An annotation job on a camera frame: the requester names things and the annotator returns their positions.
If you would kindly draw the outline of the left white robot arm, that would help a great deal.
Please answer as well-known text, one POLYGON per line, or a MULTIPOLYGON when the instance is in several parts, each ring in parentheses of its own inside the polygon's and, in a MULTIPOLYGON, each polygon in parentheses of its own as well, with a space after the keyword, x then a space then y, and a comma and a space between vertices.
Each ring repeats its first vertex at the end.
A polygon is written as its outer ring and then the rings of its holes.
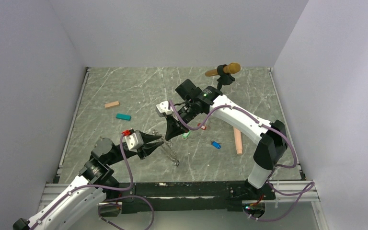
POLYGON ((89 160, 79 174, 48 206, 28 219, 20 218, 14 230, 56 230, 83 215, 91 207, 120 198, 134 187, 133 174, 128 158, 145 159, 163 145, 161 135, 151 135, 139 130, 122 132, 119 144, 109 138, 100 138, 91 151, 89 160), (113 177, 111 165, 123 161, 129 174, 129 184, 121 187, 113 177))

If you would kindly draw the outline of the blue key tag with key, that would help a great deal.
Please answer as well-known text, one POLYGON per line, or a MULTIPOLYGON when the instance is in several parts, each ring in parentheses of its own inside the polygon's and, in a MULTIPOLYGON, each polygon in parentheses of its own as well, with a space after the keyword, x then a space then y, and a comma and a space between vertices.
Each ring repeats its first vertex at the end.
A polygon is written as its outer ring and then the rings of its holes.
POLYGON ((221 149, 221 145, 218 142, 212 141, 211 145, 214 146, 217 149, 221 149))

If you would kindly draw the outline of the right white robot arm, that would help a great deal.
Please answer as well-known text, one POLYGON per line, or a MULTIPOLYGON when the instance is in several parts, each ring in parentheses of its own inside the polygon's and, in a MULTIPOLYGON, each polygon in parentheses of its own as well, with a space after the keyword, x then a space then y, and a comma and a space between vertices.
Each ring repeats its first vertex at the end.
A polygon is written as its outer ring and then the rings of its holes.
POLYGON ((288 149, 285 124, 279 120, 271 122, 259 118, 213 86, 202 90, 187 79, 175 91, 184 100, 182 108, 177 109, 171 100, 156 106, 159 116, 165 117, 167 122, 165 139, 170 140, 187 131, 196 130, 189 126, 189 122, 199 114, 213 116, 236 128, 257 145, 253 154, 254 164, 245 186, 246 195, 257 199, 263 194, 264 184, 288 149))

